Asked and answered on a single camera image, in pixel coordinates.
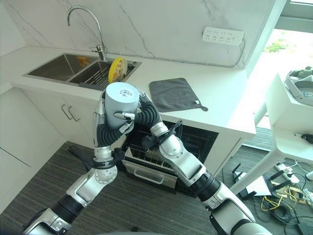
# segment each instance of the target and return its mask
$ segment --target marble wall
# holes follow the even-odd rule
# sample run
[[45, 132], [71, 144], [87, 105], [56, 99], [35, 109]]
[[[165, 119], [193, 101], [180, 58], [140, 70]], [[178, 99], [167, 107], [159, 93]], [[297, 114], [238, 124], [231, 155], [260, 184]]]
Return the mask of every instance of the marble wall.
[[[84, 5], [98, 17], [109, 52], [244, 68], [275, 0], [3, 0], [26, 43], [88, 49], [100, 42]], [[205, 26], [245, 32], [239, 46], [205, 43]]]
[[0, 57], [23, 46], [26, 42], [0, 1]]

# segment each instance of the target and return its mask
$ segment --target faucet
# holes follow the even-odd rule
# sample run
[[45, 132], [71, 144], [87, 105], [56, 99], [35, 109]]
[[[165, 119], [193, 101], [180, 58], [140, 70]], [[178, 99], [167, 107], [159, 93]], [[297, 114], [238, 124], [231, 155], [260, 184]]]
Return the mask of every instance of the faucet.
[[104, 44], [104, 39], [103, 39], [103, 35], [102, 35], [102, 31], [101, 31], [101, 27], [99, 24], [99, 21], [97, 19], [97, 17], [93, 14], [92, 11], [90, 11], [88, 8], [86, 8], [85, 6], [80, 6], [80, 5], [75, 5], [72, 6], [68, 11], [67, 11], [67, 25], [70, 26], [70, 22], [69, 22], [69, 17], [70, 14], [72, 13], [73, 10], [75, 9], [82, 9], [84, 11], [87, 11], [89, 14], [91, 14], [91, 16], [93, 17], [93, 19], [96, 21], [97, 26], [98, 26], [98, 30], [99, 30], [99, 34], [101, 37], [101, 45], [96, 45], [94, 47], [90, 47], [90, 48], [96, 48], [97, 50], [93, 50], [94, 52], [97, 52], [99, 54], [99, 57], [101, 60], [106, 61], [106, 58], [104, 56], [104, 52], [106, 51], [106, 46]]

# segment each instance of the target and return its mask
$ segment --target dishwasher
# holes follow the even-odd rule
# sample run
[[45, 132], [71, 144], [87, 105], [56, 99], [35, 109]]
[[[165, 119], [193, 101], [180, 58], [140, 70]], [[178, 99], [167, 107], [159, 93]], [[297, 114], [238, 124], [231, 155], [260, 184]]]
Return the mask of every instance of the dishwasher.
[[[172, 122], [163, 122], [169, 129], [174, 125]], [[133, 131], [127, 135], [121, 147], [125, 151], [125, 159], [117, 167], [126, 171], [131, 178], [174, 193], [181, 191], [194, 196], [193, 192], [176, 176], [171, 166], [160, 158], [157, 147], [145, 151], [141, 141], [146, 135], [151, 135], [150, 130], [143, 125], [135, 124]], [[181, 141], [187, 151], [204, 163], [217, 135], [217, 132], [183, 125]]]

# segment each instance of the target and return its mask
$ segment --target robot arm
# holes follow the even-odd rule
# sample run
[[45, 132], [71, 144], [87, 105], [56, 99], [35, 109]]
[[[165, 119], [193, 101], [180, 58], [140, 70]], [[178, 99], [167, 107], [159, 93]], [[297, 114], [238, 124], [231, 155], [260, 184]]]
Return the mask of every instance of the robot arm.
[[210, 221], [217, 232], [220, 235], [271, 235], [267, 229], [255, 223], [246, 205], [222, 182], [215, 179], [205, 166], [184, 148], [181, 140], [168, 130], [147, 95], [140, 91], [140, 97], [143, 107], [140, 116], [123, 112], [115, 113], [114, 116], [134, 120], [150, 128], [154, 140], [159, 145], [162, 159], [211, 212]]
[[95, 148], [91, 170], [82, 175], [57, 203], [32, 221], [23, 234], [65, 234], [79, 213], [116, 178], [115, 163], [120, 154], [118, 151], [113, 153], [110, 145], [122, 134], [131, 131], [134, 122], [137, 122], [150, 128], [153, 142], [159, 145], [164, 161], [171, 165], [178, 177], [195, 192], [205, 208], [211, 211], [210, 220], [219, 234], [271, 235], [268, 230], [256, 224], [250, 210], [184, 148], [180, 139], [164, 125], [147, 95], [139, 92], [141, 112], [116, 112], [115, 117], [127, 120], [117, 130], [111, 130], [105, 123], [104, 93], [102, 94], [94, 112]]
[[82, 175], [57, 203], [31, 221], [24, 235], [65, 234], [80, 212], [116, 178], [116, 160], [124, 157], [124, 153], [119, 149], [111, 151], [110, 145], [131, 130], [134, 124], [127, 121], [117, 130], [111, 130], [106, 125], [104, 92], [94, 112], [93, 122], [94, 158], [90, 171]]

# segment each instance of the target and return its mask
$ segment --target black corrugated joint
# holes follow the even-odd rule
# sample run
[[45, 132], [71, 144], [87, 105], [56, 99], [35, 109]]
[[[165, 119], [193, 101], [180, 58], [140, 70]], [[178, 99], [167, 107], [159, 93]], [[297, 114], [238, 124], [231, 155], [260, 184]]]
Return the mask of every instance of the black corrugated joint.
[[211, 173], [206, 172], [190, 188], [201, 201], [206, 201], [217, 192], [220, 186], [221, 182], [215, 179]]
[[65, 194], [51, 209], [67, 223], [71, 224], [84, 207], [71, 196]]

